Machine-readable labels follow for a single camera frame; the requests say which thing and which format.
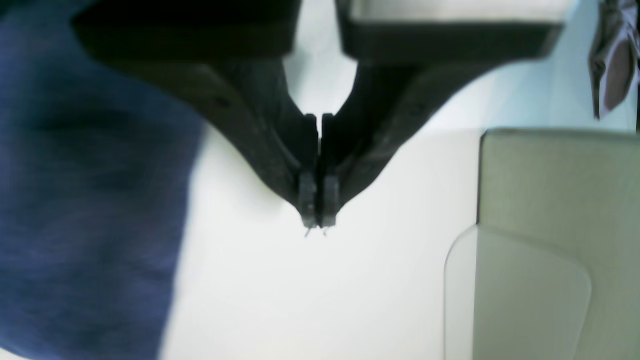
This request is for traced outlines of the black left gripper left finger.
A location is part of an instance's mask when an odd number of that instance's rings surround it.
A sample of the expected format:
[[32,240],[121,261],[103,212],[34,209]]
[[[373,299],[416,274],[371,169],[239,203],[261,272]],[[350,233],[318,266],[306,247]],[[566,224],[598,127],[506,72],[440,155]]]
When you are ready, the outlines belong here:
[[299,0],[99,0],[71,25],[95,60],[213,125],[314,228],[316,119],[291,98],[283,64],[300,9]]

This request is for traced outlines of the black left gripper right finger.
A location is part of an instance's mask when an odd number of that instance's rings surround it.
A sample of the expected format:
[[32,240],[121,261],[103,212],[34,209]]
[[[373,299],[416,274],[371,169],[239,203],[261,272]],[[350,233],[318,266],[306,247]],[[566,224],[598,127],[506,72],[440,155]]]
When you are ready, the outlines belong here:
[[318,225],[370,186],[457,92],[501,66],[542,59],[566,22],[564,0],[337,0],[348,98],[324,114]]

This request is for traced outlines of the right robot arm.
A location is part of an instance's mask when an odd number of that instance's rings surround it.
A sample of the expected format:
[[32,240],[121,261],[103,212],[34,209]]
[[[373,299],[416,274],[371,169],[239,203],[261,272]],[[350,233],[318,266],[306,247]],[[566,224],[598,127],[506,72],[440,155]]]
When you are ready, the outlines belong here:
[[587,65],[592,111],[608,116],[639,86],[639,2],[602,0]]

